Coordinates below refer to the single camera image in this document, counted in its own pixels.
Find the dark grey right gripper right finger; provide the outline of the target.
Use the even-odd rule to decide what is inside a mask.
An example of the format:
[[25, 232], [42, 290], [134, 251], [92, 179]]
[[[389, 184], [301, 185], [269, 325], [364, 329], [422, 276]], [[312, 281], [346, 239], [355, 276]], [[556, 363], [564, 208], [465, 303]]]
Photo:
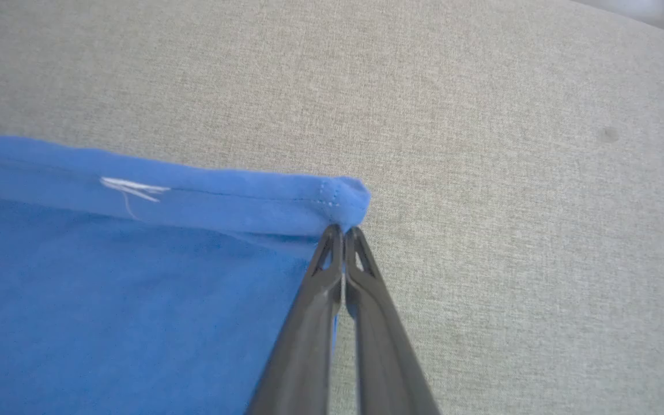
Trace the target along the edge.
[[408, 334], [360, 228], [344, 240], [345, 296], [354, 320], [360, 414], [439, 414]]

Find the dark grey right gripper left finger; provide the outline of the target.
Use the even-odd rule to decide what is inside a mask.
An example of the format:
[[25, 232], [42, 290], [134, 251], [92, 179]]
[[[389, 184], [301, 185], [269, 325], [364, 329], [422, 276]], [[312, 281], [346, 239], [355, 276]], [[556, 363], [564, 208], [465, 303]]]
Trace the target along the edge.
[[340, 226], [325, 228], [247, 414], [329, 413], [330, 363], [342, 299], [343, 251]]

